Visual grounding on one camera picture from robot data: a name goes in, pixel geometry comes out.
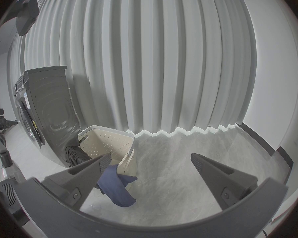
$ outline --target washing machine door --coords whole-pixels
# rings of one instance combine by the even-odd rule
[[[31,119],[28,111],[25,109],[22,101],[18,100],[16,103],[20,123],[22,124],[25,132],[27,133],[30,140],[36,145],[37,148],[41,148],[42,141],[39,136],[39,132],[34,127],[33,120]]]

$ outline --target ventilation grille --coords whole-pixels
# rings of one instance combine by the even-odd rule
[[[5,183],[4,185],[2,185],[2,187],[4,187],[7,193],[9,199],[9,206],[13,205],[16,202],[16,195],[14,194],[12,185],[9,183]]]

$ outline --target cable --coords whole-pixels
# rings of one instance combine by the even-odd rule
[[[264,233],[265,237],[267,237],[267,233],[265,232],[265,230],[263,230],[262,232]]]

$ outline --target white curtain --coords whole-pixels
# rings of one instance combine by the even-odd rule
[[[170,133],[243,119],[256,70],[243,0],[40,0],[10,49],[24,70],[67,65],[83,127]]]

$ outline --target label sticker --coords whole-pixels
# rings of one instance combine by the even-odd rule
[[[31,109],[27,92],[24,93],[25,103],[27,104],[28,109]]]

